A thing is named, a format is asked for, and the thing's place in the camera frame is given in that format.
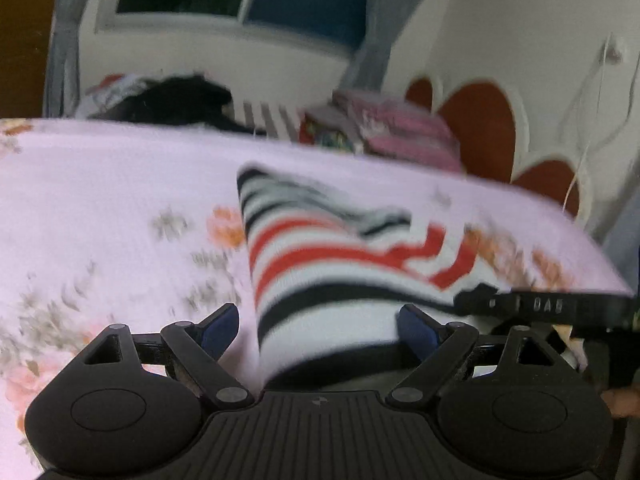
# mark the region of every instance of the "headboard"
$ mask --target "headboard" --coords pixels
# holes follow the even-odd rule
[[[591,212],[591,181],[579,156],[565,146],[529,150],[529,122],[513,89],[490,78],[476,78],[444,91],[436,76],[416,78],[405,98],[437,112],[460,142],[468,174],[511,184],[562,205],[581,225]]]

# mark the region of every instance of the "brown oval panel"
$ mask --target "brown oval panel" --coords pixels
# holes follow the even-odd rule
[[[433,105],[433,86],[425,77],[414,80],[404,95],[405,100],[431,111]]]
[[[564,160],[545,160],[529,168],[512,184],[539,195],[546,196],[562,205],[566,191],[574,179],[574,170]],[[580,208],[580,191],[578,185],[569,193],[566,211],[575,217]]]
[[[467,173],[504,183],[511,180],[516,126],[509,101],[495,84],[463,86],[438,114],[460,141]]]

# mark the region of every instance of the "window frame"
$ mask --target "window frame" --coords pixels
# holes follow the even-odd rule
[[[120,0],[100,0],[95,22],[95,32],[121,32],[124,30],[153,30],[170,32],[206,32],[257,41],[281,43],[311,50],[333,57],[351,59],[354,51],[335,41],[300,34],[276,25],[247,23],[247,17],[254,0],[242,0],[238,16],[214,16],[187,12],[132,12],[117,13]]]

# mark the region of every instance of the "bed sheet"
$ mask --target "bed sheet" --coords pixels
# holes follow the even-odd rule
[[[106,324],[157,332],[227,301],[241,314],[222,365],[262,378],[238,171],[259,164],[339,189],[360,207],[470,234],[504,288],[629,292],[557,206],[506,186],[387,160],[193,130],[0,121],[0,479],[35,478],[24,412]]]

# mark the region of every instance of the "finger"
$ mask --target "finger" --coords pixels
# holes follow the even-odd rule
[[[600,396],[609,407],[611,415],[615,418],[626,416],[640,416],[640,389],[620,388],[619,390],[607,390]]]

